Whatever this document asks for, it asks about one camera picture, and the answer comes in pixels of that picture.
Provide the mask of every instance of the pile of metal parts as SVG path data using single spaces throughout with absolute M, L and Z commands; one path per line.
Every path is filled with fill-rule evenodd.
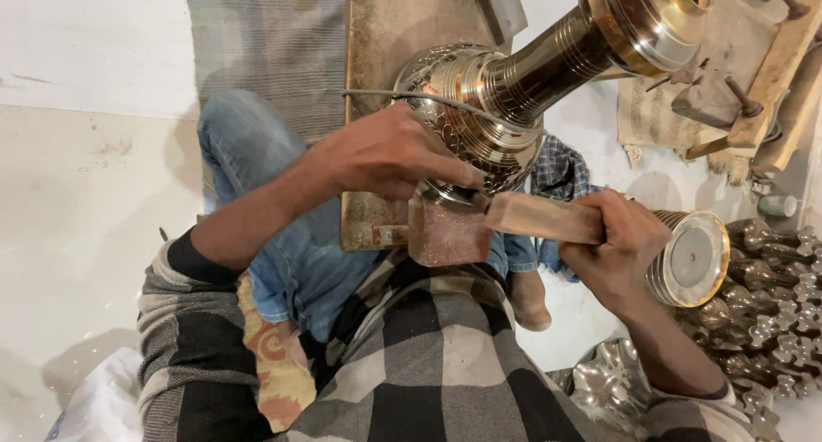
M 812 227 L 772 231 L 761 219 L 727 225 L 725 281 L 675 318 L 730 378 L 757 440 L 780 440 L 775 400 L 822 389 L 822 242 Z

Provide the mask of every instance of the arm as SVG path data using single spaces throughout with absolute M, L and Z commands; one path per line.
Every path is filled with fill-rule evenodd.
M 191 241 L 205 258 L 246 269 L 279 229 L 343 191 L 410 199 L 421 179 L 480 189 L 484 177 L 397 103 L 317 143 L 272 182 L 194 227 Z
M 343 190 L 408 199 L 428 177 L 474 188 L 483 180 L 397 104 L 335 132 L 164 245 L 146 269 L 139 301 L 146 439 L 270 438 L 256 409 L 255 359 L 242 344 L 237 277 L 277 231 Z
M 608 240 L 601 246 L 563 242 L 560 256 L 628 328 L 652 386 L 681 396 L 650 410 L 655 413 L 649 421 L 654 421 L 656 436 L 665 439 L 663 435 L 670 430 L 704 419 L 704 426 L 711 426 L 708 432 L 730 425 L 724 426 L 736 430 L 736 438 L 730 440 L 749 439 L 745 416 L 732 408 L 735 399 L 725 375 L 679 330 L 645 287 L 645 271 L 670 241 L 671 232 L 644 206 L 613 190 L 577 203 L 602 211 Z M 703 412 L 705 405 L 717 411 Z

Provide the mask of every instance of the gray mat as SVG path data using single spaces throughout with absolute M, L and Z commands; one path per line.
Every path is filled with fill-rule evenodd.
M 343 125 L 345 0 L 188 0 L 200 106 L 248 89 L 306 143 Z

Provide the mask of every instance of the plastic bag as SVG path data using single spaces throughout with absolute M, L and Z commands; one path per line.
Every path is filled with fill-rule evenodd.
M 57 442 L 140 442 L 137 410 L 140 353 L 122 347 L 99 364 L 77 387 L 46 440 Z

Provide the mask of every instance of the brass vase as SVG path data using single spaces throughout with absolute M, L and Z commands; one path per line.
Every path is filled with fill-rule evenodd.
M 704 34 L 714 0 L 580 0 L 545 33 L 512 56 L 469 43 L 423 50 L 394 90 L 426 92 L 467 103 L 520 129 L 425 98 L 414 110 L 462 160 L 488 174 L 493 196 L 519 188 L 543 135 L 542 112 L 612 65 L 653 76 L 682 68 Z M 456 211 L 476 208 L 450 185 L 420 183 L 423 196 Z

